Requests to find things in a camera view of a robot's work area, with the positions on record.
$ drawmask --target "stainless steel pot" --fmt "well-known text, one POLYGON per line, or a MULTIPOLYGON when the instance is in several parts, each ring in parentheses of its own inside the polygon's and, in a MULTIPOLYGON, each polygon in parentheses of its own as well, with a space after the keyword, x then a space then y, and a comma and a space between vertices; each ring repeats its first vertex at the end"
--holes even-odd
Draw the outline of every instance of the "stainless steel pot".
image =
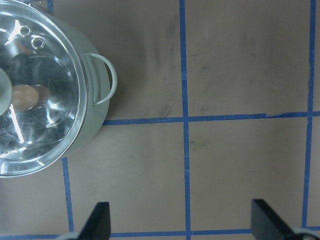
POLYGON ((0 177, 35 173, 88 143, 116 88, 114 66, 82 33, 0 0, 0 177))

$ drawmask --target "floor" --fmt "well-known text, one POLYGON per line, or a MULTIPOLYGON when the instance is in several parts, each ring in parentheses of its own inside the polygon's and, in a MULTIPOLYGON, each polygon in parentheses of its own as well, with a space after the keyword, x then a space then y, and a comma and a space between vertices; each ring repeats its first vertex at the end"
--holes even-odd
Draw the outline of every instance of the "floor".
POLYGON ((0 179, 0 240, 79 231, 109 201, 117 240, 253 240, 252 198, 320 231, 316 0, 53 0, 108 57, 101 130, 0 179))

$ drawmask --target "blue tape line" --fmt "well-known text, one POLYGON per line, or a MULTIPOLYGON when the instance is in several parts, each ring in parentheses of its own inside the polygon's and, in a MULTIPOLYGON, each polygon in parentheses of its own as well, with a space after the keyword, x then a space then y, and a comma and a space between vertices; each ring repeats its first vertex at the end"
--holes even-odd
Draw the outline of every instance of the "blue tape line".
POLYGON ((59 235, 0 235, 0 240, 55 239, 59 235))
POLYGON ((66 157, 62 159, 62 166, 63 166, 66 210, 67 210, 68 222, 69 222, 69 232, 73 232, 75 229, 74 228, 74 217, 73 217, 73 212, 72 212, 68 159, 66 157))
POLYGON ((111 233, 111 238, 135 238, 135 237, 172 237, 185 236, 185 231, 152 231, 152 232, 123 232, 111 233))
POLYGON ((48 3, 48 9, 50 10, 50 12, 54 12, 54 1, 53 0, 47 0, 48 3))
MULTIPOLYGON (((209 116, 188 116, 188 117, 159 117, 159 118, 137 118, 137 119, 117 119, 105 120, 103 126, 108 125, 135 125, 135 124, 166 124, 166 123, 184 123, 205 122, 205 121, 225 121, 225 120, 246 120, 246 119, 281 119, 281 118, 305 118, 308 113, 286 112, 278 115, 267 115, 266 113, 257 114, 234 114, 234 115, 209 115, 209 116)), ((313 116, 320 116, 320 111, 314 111, 313 116)))
POLYGON ((306 229, 309 229, 312 231, 320 231, 320 226, 307 226, 306 229))
POLYGON ((304 184, 303 184, 302 221, 301 221, 301 226, 303 228, 307 226, 307 222, 308 222, 311 143, 312 143, 312 116, 308 116, 307 127, 306 127, 304 184))
POLYGON ((314 77, 315 77, 315 42, 316 42, 316 0, 310 0, 310 40, 309 40, 309 94, 308 94, 308 114, 305 144, 305 165, 304 165, 304 185, 301 226, 304 228, 308 222, 308 202, 309 202, 309 181, 311 164, 312 145, 312 124, 314 108, 314 77))
POLYGON ((251 234, 251 229, 225 229, 225 230, 204 230, 193 231, 192 235, 232 235, 232 234, 251 234))
POLYGON ((182 117, 159 117, 159 118, 105 120, 103 122, 103 126, 133 125, 133 124, 165 124, 165 123, 182 123, 182 122, 183 122, 182 117))
POLYGON ((314 111, 314 112, 312 113, 312 116, 313 116, 313 117, 320 117, 320 111, 314 111))
POLYGON ((235 115, 212 115, 212 116, 190 116, 189 122, 225 121, 225 120, 249 120, 249 119, 281 119, 281 118, 305 118, 307 112, 286 112, 278 115, 257 114, 235 114, 235 115))
POLYGON ((310 80, 309 80, 309 94, 308 94, 308 113, 311 113, 314 107, 315 45, 316 45, 316 0, 310 0, 310 40, 309 40, 310 80))
POLYGON ((183 144, 184 144, 184 197, 185 197, 185 230, 187 240, 191 239, 191 204, 190 204, 190 151, 189 151, 189 113, 188 113, 188 81, 187 81, 187 42, 186 42, 186 2, 179 0, 180 16, 180 54, 181 84, 183 109, 183 144))

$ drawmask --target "pot lid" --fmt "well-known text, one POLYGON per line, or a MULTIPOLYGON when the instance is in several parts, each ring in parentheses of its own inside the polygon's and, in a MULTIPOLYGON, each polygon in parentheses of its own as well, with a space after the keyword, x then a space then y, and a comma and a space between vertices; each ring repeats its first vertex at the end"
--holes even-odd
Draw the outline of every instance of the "pot lid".
POLYGON ((27 4, 0 0, 0 177, 59 159, 86 107, 82 62, 62 30, 27 4))

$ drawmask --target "pot handle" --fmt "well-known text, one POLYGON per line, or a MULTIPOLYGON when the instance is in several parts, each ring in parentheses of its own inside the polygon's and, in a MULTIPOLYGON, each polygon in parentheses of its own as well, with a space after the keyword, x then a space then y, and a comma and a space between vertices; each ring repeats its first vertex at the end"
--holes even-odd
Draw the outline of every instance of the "pot handle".
POLYGON ((116 89, 117 89, 117 85, 118 85, 117 73, 116 73, 116 70, 115 70, 114 65, 113 65, 113 64, 111 63, 111 61, 109 61, 106 57, 101 56, 101 55, 96 54, 96 53, 85 53, 84 55, 85 55, 86 57, 91 57, 91 58, 95 58, 95 59, 102 60, 102 61, 108 66, 108 68, 110 69, 110 72, 111 72, 112 86, 111 86, 110 92, 108 93, 108 95, 107 95, 105 98, 100 99, 100 100, 98 100, 97 102, 94 102, 94 103, 92 104, 93 106, 96 106, 96 105, 105 103, 105 102, 108 101, 110 98, 112 98, 112 96, 115 94, 116 89))

